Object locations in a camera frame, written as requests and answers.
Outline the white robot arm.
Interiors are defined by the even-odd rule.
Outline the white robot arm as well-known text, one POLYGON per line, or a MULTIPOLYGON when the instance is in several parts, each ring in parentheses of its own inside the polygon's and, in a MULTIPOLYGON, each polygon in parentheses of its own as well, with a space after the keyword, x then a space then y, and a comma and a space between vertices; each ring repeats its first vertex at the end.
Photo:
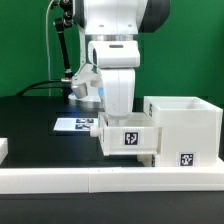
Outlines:
POLYGON ((72 0, 72 6, 81 60, 72 89, 85 98, 101 88, 107 116, 126 119, 132 113, 135 69, 140 66, 135 37, 165 23, 171 0, 72 0))

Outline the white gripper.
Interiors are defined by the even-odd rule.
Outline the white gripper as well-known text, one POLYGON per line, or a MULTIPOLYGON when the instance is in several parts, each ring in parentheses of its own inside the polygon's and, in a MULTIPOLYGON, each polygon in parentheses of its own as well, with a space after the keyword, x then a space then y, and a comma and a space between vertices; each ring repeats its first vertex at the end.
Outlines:
POLYGON ((132 113, 135 68, 140 66, 136 41, 90 41, 88 59, 97 68, 108 116, 127 119, 132 113))

